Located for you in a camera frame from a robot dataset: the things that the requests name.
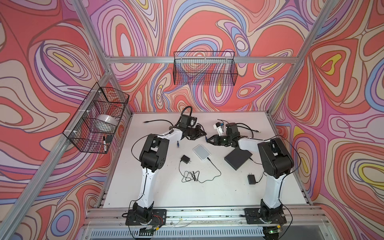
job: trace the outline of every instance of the red wire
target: red wire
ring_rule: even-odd
[[[161,220],[161,225],[164,224],[164,221],[163,221],[163,219],[162,219],[161,217],[159,217],[159,216],[157,216],[157,215],[154,215],[154,216],[157,217],[159,220]]]

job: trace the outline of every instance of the black power adapter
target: black power adapter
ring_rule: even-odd
[[[183,161],[183,162],[185,162],[185,164],[187,164],[187,163],[189,163],[190,158],[187,157],[187,156],[185,156],[185,155],[183,155],[183,156],[181,157],[181,161]]]

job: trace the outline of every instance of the wall panel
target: wall panel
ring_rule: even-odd
[[[296,56],[323,1],[97,0],[86,6],[109,56],[227,49],[236,56]]]
[[[265,111],[291,64],[238,64],[235,86],[175,86],[173,64],[113,64],[132,111]]]
[[[103,75],[70,1],[0,1],[0,221]],[[13,239],[73,239],[96,203],[108,154],[70,145]]]
[[[382,1],[340,1],[273,112],[341,239],[384,239],[383,10]]]

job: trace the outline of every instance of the black box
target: black box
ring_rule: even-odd
[[[235,148],[232,152],[225,156],[224,160],[237,170],[243,165],[250,157],[252,153],[247,150],[241,150],[240,148]]]

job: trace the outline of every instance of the ventilation grille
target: ventilation grille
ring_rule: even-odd
[[[131,229],[135,238],[139,236],[139,229]],[[152,238],[189,238],[189,237],[263,237],[263,227],[176,227],[160,228],[154,232]],[[129,230],[122,228],[93,229],[90,239],[128,239]]]

